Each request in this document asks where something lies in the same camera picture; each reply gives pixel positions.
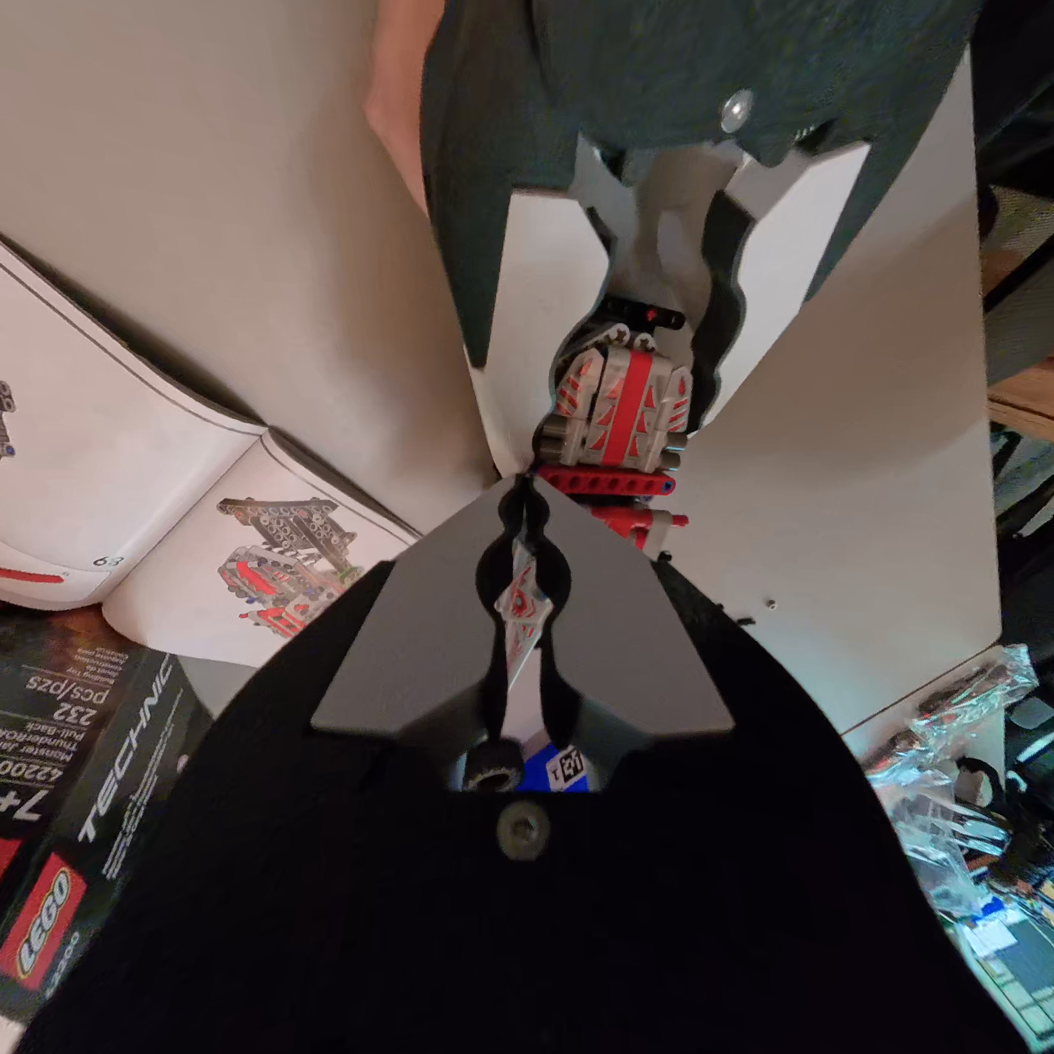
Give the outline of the white desk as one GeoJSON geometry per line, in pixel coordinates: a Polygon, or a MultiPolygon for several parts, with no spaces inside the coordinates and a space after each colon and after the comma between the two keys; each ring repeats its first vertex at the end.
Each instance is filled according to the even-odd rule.
{"type": "MultiPolygon", "coordinates": [[[[374,11],[2,2],[2,234],[429,532],[494,468],[428,225],[363,119],[374,11]]],[[[1000,635],[970,73],[680,473],[678,569],[838,731],[1000,635]]]]}

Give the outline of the black toy tire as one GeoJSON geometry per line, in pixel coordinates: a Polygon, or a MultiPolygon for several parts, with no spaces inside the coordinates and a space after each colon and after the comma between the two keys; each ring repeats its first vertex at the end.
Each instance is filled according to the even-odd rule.
{"type": "Polygon", "coordinates": [[[523,780],[524,766],[523,749],[518,740],[481,741],[465,755],[462,790],[477,794],[514,792],[523,780]]]}

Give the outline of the grey red toy truck model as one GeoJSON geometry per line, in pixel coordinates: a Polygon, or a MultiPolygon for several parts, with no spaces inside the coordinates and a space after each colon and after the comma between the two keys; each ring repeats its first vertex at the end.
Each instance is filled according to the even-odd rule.
{"type": "Polygon", "coordinates": [[[686,515],[668,497],[687,446],[692,372],[660,352],[680,312],[605,296],[557,359],[553,406],[536,429],[534,473],[614,534],[656,557],[686,515]]]}

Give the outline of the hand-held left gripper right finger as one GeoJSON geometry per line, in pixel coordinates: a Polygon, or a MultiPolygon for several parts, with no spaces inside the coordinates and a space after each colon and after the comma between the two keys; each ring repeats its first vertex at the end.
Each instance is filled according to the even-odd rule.
{"type": "Polygon", "coordinates": [[[542,542],[568,568],[546,674],[570,700],[569,742],[610,778],[628,756],[731,731],[735,721],[652,561],[546,481],[542,542]]]}

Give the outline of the grey red printed panel piece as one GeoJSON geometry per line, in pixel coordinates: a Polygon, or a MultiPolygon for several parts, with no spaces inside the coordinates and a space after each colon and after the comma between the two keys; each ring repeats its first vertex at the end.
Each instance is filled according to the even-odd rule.
{"type": "Polygon", "coordinates": [[[551,599],[536,582],[535,557],[520,540],[512,546],[512,579],[494,608],[505,627],[507,680],[511,687],[540,644],[553,611],[551,599]]]}

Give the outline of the black toy set box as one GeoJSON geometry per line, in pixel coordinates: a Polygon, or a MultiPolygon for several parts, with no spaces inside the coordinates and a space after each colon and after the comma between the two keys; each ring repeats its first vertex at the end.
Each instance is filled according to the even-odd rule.
{"type": "Polygon", "coordinates": [[[2,605],[2,1032],[30,1023],[105,925],[212,723],[178,657],[97,607],[2,605]]]}

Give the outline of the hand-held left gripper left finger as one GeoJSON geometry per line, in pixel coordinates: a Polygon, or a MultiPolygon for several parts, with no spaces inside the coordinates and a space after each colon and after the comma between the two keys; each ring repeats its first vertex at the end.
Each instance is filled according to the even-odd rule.
{"type": "Polygon", "coordinates": [[[450,783],[506,738],[505,627],[525,479],[503,481],[395,560],[311,718],[313,731],[411,748],[450,783]]]}

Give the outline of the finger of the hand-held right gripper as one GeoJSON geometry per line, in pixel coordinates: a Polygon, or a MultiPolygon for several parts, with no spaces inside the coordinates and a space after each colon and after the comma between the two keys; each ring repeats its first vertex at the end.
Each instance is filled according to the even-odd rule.
{"type": "Polygon", "coordinates": [[[780,165],[747,156],[718,191],[701,255],[710,292],[692,332],[687,431],[710,424],[799,315],[871,147],[813,154],[780,165]]]}
{"type": "Polygon", "coordinates": [[[511,195],[486,362],[469,367],[499,479],[534,462],[536,430],[557,402],[553,366],[609,274],[608,251],[575,199],[511,195]]]}

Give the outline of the clear plastic bags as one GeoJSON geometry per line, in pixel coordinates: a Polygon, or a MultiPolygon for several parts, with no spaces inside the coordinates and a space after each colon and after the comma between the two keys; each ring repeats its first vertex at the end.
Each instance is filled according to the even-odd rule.
{"type": "Polygon", "coordinates": [[[974,748],[1037,686],[1028,646],[1000,645],[931,692],[863,763],[929,905],[946,919],[982,912],[990,894],[968,863],[999,861],[1015,834],[1006,778],[974,748]]]}

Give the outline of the building instruction booklet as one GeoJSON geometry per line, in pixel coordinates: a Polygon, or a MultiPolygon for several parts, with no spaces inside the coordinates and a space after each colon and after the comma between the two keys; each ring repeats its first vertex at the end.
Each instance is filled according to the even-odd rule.
{"type": "Polygon", "coordinates": [[[418,533],[1,251],[2,602],[262,666],[418,533]]]}

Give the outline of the wooden board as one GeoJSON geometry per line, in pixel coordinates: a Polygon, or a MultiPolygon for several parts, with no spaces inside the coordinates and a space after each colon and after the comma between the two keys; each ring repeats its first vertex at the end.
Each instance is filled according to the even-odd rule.
{"type": "Polygon", "coordinates": [[[991,422],[1053,444],[1053,356],[985,391],[991,422]]]}

